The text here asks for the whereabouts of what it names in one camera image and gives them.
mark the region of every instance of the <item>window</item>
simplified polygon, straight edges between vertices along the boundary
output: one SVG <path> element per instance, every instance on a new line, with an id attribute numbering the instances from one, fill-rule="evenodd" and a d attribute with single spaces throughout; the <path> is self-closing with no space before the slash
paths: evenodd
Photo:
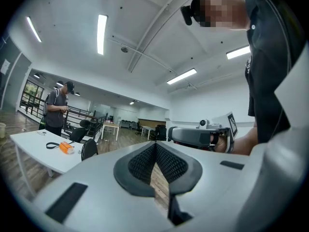
<path id="1" fill-rule="evenodd" d="M 41 101 L 44 88 L 27 80 L 21 99 L 20 107 L 36 117 L 42 117 L 44 101 Z"/>

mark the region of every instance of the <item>wooden desk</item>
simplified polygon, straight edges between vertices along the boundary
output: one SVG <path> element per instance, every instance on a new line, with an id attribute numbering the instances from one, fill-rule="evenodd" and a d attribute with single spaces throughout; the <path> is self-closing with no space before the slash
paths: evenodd
<path id="1" fill-rule="evenodd" d="M 119 126 L 116 125 L 116 124 L 113 124 L 113 123 L 104 122 L 104 123 L 103 123 L 103 130 L 102 130 L 101 139 L 103 139 L 103 133 L 104 133 L 104 128 L 105 128 L 105 127 L 113 127 L 113 128 L 114 128 L 114 134 L 113 134 L 113 135 L 115 135 L 115 130 L 116 130 L 116 128 L 117 128 L 117 134 L 116 134 L 116 141 L 117 141 L 117 139 L 118 139 L 118 132 L 119 132 Z"/>

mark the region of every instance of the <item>black cap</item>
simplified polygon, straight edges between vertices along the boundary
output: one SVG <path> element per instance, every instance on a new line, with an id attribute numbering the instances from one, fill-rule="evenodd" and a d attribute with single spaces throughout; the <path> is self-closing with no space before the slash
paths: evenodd
<path id="1" fill-rule="evenodd" d="M 71 94 L 74 94 L 74 83 L 71 82 L 71 81 L 68 81 L 65 83 L 68 87 L 68 91 L 71 93 Z"/>

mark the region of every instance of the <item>gray t-shirt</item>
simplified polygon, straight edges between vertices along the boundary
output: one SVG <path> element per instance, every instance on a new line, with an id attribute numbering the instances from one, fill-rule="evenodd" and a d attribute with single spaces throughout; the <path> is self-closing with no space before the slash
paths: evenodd
<path id="1" fill-rule="evenodd" d="M 66 105 L 66 95 L 63 95 L 59 92 L 58 98 L 56 99 L 56 90 L 53 90 L 47 100 L 47 105 L 55 105 L 55 106 L 65 106 Z M 63 124 L 63 114 L 61 111 L 50 112 L 47 111 L 46 114 L 46 123 L 50 127 L 62 127 Z"/>

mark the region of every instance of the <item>wooden floor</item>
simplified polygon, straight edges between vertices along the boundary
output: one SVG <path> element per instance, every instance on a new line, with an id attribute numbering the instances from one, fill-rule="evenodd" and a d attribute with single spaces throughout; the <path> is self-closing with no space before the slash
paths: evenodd
<path id="1" fill-rule="evenodd" d="M 6 138 L 0 139 L 1 172 L 13 190 L 30 200 L 31 194 L 22 180 L 14 143 L 10 140 L 9 135 L 23 133 L 23 128 L 26 129 L 26 132 L 36 131 L 38 129 L 38 123 L 25 117 L 21 113 L 15 114 L 14 112 L 3 111 L 0 111 L 0 122 L 5 123 L 7 126 Z M 104 132 L 103 140 L 99 140 L 98 142 L 99 154 L 104 154 L 106 152 L 118 150 L 122 147 L 147 141 L 146 136 L 141 137 L 140 134 L 135 135 L 135 132 L 135 130 L 121 128 L 119 130 L 117 141 L 115 140 L 116 135 L 114 136 L 112 133 Z M 26 154 L 23 154 L 23 160 L 25 162 L 28 177 L 36 192 L 39 192 L 43 187 L 60 176 L 60 174 L 55 173 L 53 177 L 49 177 L 46 168 Z M 156 192 L 155 203 L 158 205 L 160 211 L 166 216 L 169 203 L 169 185 L 157 164 L 154 166 L 151 176 L 151 186 L 154 187 Z"/>

